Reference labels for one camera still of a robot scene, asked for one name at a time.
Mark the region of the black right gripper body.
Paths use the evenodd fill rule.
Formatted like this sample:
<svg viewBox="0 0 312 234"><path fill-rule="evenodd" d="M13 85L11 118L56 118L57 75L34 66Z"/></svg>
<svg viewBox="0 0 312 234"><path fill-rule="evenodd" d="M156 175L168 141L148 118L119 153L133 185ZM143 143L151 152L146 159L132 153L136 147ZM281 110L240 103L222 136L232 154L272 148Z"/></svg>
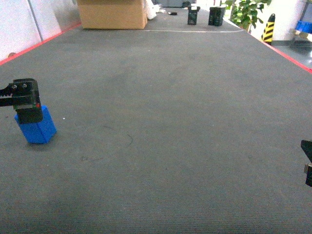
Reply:
<svg viewBox="0 0 312 234"><path fill-rule="evenodd" d="M306 163L304 173L306 176L306 185L312 186L312 142L307 140L301 141L301 148L309 159L310 163Z"/></svg>

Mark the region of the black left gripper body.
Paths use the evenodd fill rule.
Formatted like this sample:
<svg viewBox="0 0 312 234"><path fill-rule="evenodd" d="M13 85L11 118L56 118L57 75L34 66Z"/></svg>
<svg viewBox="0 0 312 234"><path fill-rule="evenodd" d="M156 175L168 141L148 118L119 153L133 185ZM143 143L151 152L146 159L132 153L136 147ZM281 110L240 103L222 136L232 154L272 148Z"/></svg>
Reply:
<svg viewBox="0 0 312 234"><path fill-rule="evenodd" d="M15 79L0 91L1 107L12 106L19 124L43 120L38 83L33 78Z"/></svg>

